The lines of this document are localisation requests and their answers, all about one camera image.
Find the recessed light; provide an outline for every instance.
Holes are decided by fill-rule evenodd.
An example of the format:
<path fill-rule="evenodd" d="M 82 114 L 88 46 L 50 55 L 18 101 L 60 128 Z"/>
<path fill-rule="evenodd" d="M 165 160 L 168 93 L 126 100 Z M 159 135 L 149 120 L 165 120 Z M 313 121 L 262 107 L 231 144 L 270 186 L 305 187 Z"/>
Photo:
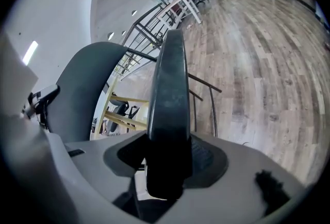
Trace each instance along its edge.
<path fill-rule="evenodd" d="M 33 53 L 35 52 L 36 48 L 38 46 L 38 43 L 36 41 L 33 41 L 30 45 L 29 49 L 27 50 L 25 56 L 23 57 L 23 63 L 25 65 L 28 65 Z"/>
<path fill-rule="evenodd" d="M 110 39 L 113 37 L 113 35 L 114 35 L 114 32 L 110 32 L 110 33 L 108 34 L 108 40 L 110 40 Z"/>

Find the white table leg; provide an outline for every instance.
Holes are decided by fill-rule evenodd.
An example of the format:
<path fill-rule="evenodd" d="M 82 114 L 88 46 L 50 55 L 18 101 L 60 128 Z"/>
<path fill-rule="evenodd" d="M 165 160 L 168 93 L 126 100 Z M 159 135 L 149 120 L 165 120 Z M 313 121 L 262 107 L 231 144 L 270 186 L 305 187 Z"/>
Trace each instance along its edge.
<path fill-rule="evenodd" d="M 187 0 L 183 0 L 183 1 L 187 5 L 188 9 L 191 11 L 191 13 L 193 14 L 193 16 L 195 17 L 196 21 L 200 24 L 201 23 L 201 20 L 198 17 L 197 13 L 194 11 L 194 9 L 191 7 L 190 3 Z"/>
<path fill-rule="evenodd" d="M 172 30 L 172 29 L 173 29 L 172 26 L 169 25 L 169 23 L 166 22 L 166 21 L 164 20 L 163 17 L 159 17 L 158 19 L 160 19 L 160 20 L 163 22 L 163 24 L 165 24 L 165 26 L 166 26 L 169 30 Z"/>
<path fill-rule="evenodd" d="M 178 15 L 176 14 L 176 12 L 171 8 L 171 12 L 174 14 L 174 16 L 177 18 Z"/>
<path fill-rule="evenodd" d="M 196 4 L 192 0 L 188 0 L 188 2 L 191 4 L 191 6 L 196 10 L 196 13 L 199 13 L 200 11 L 198 10 Z"/>
<path fill-rule="evenodd" d="M 180 2 L 177 3 L 184 14 L 188 14 Z"/>

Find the desk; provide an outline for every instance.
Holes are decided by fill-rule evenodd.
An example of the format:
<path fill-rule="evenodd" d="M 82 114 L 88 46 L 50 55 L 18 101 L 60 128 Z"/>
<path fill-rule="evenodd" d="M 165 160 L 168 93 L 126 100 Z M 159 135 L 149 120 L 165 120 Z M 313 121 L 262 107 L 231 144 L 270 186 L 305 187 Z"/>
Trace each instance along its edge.
<path fill-rule="evenodd" d="M 185 3 L 185 7 L 183 7 L 181 5 L 180 2 Z M 166 22 L 166 20 L 164 20 L 163 16 L 166 14 L 166 12 L 168 12 L 174 5 L 178 4 L 182 10 L 182 12 L 180 14 L 176 14 L 174 12 L 174 16 L 175 16 L 175 23 L 171 26 L 169 25 L 168 22 Z M 157 18 L 162 21 L 169 30 L 172 29 L 176 29 L 176 27 L 178 26 L 179 22 L 181 21 L 182 17 L 184 14 L 188 15 L 189 13 L 187 12 L 187 10 L 190 10 L 190 12 L 193 14 L 193 16 L 195 17 L 196 21 L 200 24 L 201 20 L 198 17 L 198 13 L 200 12 L 195 3 L 192 0 L 174 0 L 173 2 L 171 2 L 170 4 L 168 4 L 158 15 Z"/>

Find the gray chair backrest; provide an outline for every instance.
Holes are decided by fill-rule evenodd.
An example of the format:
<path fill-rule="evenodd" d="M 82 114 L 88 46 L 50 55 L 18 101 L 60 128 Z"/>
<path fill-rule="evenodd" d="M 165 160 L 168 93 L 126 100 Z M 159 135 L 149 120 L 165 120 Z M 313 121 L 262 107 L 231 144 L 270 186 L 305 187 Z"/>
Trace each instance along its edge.
<path fill-rule="evenodd" d="M 125 46 L 99 42 L 74 55 L 56 82 L 60 93 L 47 107 L 50 132 L 64 143 L 89 140 L 98 98 L 126 51 Z"/>

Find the wooden floor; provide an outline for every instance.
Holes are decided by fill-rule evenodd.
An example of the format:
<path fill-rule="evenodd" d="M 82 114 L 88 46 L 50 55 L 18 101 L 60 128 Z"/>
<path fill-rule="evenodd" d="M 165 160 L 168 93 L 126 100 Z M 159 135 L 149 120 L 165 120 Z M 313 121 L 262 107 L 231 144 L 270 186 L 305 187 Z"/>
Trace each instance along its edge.
<path fill-rule="evenodd" d="M 210 0 L 199 9 L 202 24 L 182 25 L 188 71 L 223 90 L 213 92 L 219 137 L 262 151 L 304 184 L 317 180 L 330 142 L 323 26 L 295 0 Z M 154 67 L 125 78 L 134 90 L 123 96 L 148 99 Z M 197 131 L 214 134 L 208 87 L 189 87 L 204 98 Z"/>

